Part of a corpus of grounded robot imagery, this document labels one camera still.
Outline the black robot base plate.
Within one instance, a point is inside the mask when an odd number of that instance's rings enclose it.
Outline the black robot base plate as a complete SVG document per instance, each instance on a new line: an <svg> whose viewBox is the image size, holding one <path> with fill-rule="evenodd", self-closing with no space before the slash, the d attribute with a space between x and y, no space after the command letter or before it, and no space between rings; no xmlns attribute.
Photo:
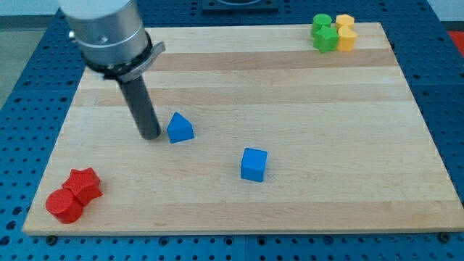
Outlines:
<svg viewBox="0 0 464 261"><path fill-rule="evenodd" d="M201 0L203 12L276 11L279 0Z"/></svg>

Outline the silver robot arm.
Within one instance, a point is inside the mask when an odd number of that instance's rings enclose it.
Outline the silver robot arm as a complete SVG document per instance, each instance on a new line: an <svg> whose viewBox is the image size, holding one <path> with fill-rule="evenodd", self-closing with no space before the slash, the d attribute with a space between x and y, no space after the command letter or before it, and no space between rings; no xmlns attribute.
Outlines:
<svg viewBox="0 0 464 261"><path fill-rule="evenodd" d="M59 0L86 65L105 80L114 80L142 138L161 134L143 73L165 51L152 43L136 0Z"/></svg>

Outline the black pusher rod tool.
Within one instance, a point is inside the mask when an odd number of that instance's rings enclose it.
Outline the black pusher rod tool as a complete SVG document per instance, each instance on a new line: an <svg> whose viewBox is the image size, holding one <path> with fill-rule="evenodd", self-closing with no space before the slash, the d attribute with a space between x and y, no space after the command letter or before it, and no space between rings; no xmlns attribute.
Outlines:
<svg viewBox="0 0 464 261"><path fill-rule="evenodd" d="M119 81L118 85L141 137L145 140L157 138L161 128L143 77Z"/></svg>

